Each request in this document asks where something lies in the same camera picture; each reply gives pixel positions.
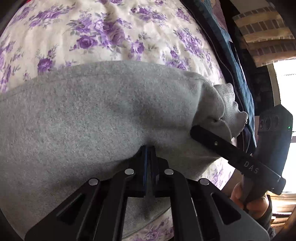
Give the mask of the person right hand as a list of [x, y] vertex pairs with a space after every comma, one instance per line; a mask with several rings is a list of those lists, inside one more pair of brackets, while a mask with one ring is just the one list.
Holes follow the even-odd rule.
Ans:
[[[244, 209], [244, 204], [241, 201], [242, 194], [242, 186], [241, 182], [239, 182], [233, 188], [230, 199], [241, 209]], [[265, 194], [264, 196], [257, 198], [256, 200], [253, 200], [246, 204], [246, 209], [249, 211], [249, 214], [254, 219], [259, 219], [265, 214], [265, 212], [268, 209], [268, 206], [269, 200], [267, 198], [267, 195]]]

